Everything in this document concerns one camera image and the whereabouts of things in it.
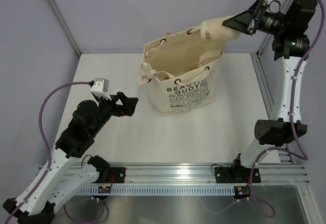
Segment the cream pump lotion bottle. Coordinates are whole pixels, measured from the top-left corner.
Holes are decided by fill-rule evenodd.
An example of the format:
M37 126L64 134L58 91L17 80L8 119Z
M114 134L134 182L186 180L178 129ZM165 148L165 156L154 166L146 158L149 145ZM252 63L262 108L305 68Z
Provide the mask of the cream pump lotion bottle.
M225 42L237 39L241 32L223 26L223 22L231 16L204 20L200 25L200 35L204 42Z

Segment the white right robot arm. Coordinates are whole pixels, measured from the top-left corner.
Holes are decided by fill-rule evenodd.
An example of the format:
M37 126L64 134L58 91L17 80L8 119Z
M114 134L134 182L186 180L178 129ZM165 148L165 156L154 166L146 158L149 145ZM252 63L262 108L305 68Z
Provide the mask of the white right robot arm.
M265 0L256 0L246 11L223 21L223 26L252 35L256 31L274 37L272 49L278 64L276 98L268 120L255 124L255 138L230 167L214 168L217 183L259 183L258 164L271 151L306 134L301 122L300 93L310 41L305 34L315 14L317 0L293 0L286 14L268 12Z

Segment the cream canvas tote bag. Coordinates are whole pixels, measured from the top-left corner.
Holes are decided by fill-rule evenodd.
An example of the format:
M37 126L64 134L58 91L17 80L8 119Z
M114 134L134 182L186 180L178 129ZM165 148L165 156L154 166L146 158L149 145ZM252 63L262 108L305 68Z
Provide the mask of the cream canvas tote bag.
M223 42L205 43L198 26L167 32L144 45L138 82L162 115L187 112L213 101L223 54Z

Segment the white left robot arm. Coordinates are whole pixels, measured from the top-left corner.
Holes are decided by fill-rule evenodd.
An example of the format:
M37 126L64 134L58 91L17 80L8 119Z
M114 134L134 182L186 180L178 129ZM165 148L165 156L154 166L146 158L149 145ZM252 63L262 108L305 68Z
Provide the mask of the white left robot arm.
M83 187L109 180L112 175L110 164L95 155L71 179L59 183L95 142L96 135L109 119L112 116L131 117L138 101L137 97L127 97L122 92L110 99L96 97L82 101L56 142L51 161L21 195L3 203L9 216L15 216L18 223L51 223L61 207Z

